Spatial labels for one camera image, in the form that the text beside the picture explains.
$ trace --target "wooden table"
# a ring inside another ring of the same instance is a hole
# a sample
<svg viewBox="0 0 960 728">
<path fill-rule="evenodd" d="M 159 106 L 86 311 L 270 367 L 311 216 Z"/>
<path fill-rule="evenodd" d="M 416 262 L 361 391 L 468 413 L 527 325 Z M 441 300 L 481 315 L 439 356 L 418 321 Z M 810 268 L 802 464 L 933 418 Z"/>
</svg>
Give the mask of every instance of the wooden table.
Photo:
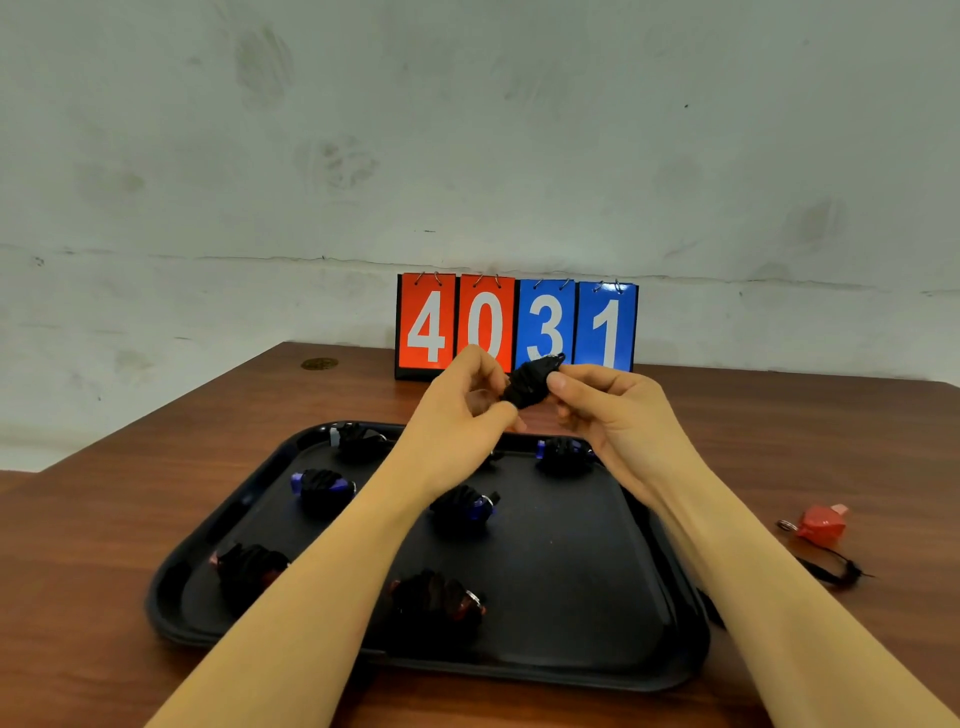
<svg viewBox="0 0 960 728">
<path fill-rule="evenodd" d="M 340 364 L 306 371 L 304 359 Z M 393 353 L 282 344 L 0 494 L 0 725 L 139 726 L 200 659 L 154 636 L 156 567 L 274 447 L 322 422 L 405 422 L 423 385 Z M 960 711 L 960 390 L 679 367 L 658 379 L 710 465 L 764 521 L 851 507 L 877 575 L 843 602 Z M 534 430 L 555 431 L 545 407 Z M 762 726 L 729 638 L 660 695 L 384 670 L 338 726 Z"/>
</svg>

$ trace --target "number 4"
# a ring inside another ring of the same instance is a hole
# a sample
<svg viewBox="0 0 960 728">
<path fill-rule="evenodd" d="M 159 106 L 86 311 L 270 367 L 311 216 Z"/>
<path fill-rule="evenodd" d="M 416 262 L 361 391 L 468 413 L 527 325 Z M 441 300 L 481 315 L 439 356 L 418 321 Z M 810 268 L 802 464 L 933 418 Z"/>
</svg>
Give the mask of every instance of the number 4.
<svg viewBox="0 0 960 728">
<path fill-rule="evenodd" d="M 420 333 L 424 325 L 426 334 Z M 440 291 L 430 292 L 417 314 L 417 320 L 407 333 L 407 346 L 426 349 L 426 360 L 431 363 L 440 358 L 440 350 L 446 346 L 446 337 L 440 335 Z"/>
<path fill-rule="evenodd" d="M 593 317 L 593 328 L 607 325 L 603 338 L 603 365 L 605 367 L 613 366 L 613 355 L 616 353 L 616 319 L 619 312 L 620 301 L 610 299 L 607 301 L 607 307 Z"/>
</svg>

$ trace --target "right hand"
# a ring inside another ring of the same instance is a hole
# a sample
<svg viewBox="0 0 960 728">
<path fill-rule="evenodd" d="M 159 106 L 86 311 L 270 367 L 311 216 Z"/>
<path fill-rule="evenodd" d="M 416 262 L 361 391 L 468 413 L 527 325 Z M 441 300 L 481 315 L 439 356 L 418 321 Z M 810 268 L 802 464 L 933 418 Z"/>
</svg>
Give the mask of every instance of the right hand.
<svg viewBox="0 0 960 728">
<path fill-rule="evenodd" d="M 653 379 L 593 364 L 564 365 L 547 378 L 560 424 L 590 443 L 621 485 L 646 505 L 706 465 Z"/>
</svg>

